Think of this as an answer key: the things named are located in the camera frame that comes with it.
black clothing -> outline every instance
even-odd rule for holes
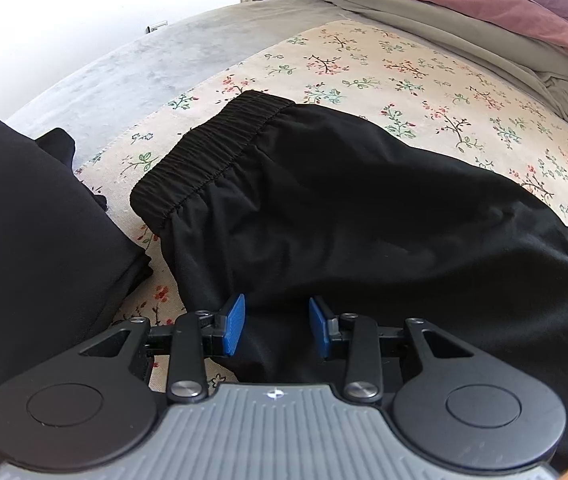
[[[506,177],[374,124],[247,91],[131,193],[187,310],[247,297],[247,382],[338,380],[308,298],[380,325],[425,317],[539,378],[568,412],[568,227]],[[568,429],[555,465],[568,465]]]
[[[73,175],[72,139],[37,142],[0,122],[0,384],[106,329],[150,274]]]

bed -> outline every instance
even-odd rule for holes
[[[185,311],[177,284],[128,197],[183,134],[248,89],[355,114],[495,171],[568,225],[568,45],[555,40],[420,0],[255,0],[120,48],[8,124],[75,138],[77,177],[107,196],[112,220],[152,258],[154,275],[116,319],[172,324]],[[166,362],[155,367],[152,387],[162,390]],[[213,362],[207,370],[211,388],[234,380]]]

blue pad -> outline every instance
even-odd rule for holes
[[[246,316],[246,306],[244,295],[240,294],[226,316],[226,333],[222,339],[224,343],[224,353],[233,355],[237,349],[237,342],[240,341],[242,329],[244,328],[244,317]]]
[[[326,359],[330,348],[326,318],[313,298],[308,300],[308,317],[311,323],[311,332],[315,338],[317,351],[319,352],[320,357]]]

silver screw head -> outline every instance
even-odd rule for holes
[[[171,384],[171,393],[175,397],[197,397],[202,393],[202,386],[195,381],[175,381]]]
[[[378,394],[378,388],[366,381],[354,381],[344,388],[346,394],[356,399],[370,399]]]

black clamp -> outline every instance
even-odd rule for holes
[[[388,416],[428,460],[464,471],[500,471],[549,460],[566,425],[562,401],[541,381],[424,319],[378,327],[309,302],[311,329],[325,359],[346,359],[342,397],[378,404],[382,358],[400,358],[404,386]]]
[[[132,317],[0,386],[0,458],[38,471],[94,467],[136,446],[167,404],[208,396],[204,358],[232,355],[244,296],[174,325]],[[169,361],[166,394],[148,387],[154,356]]]

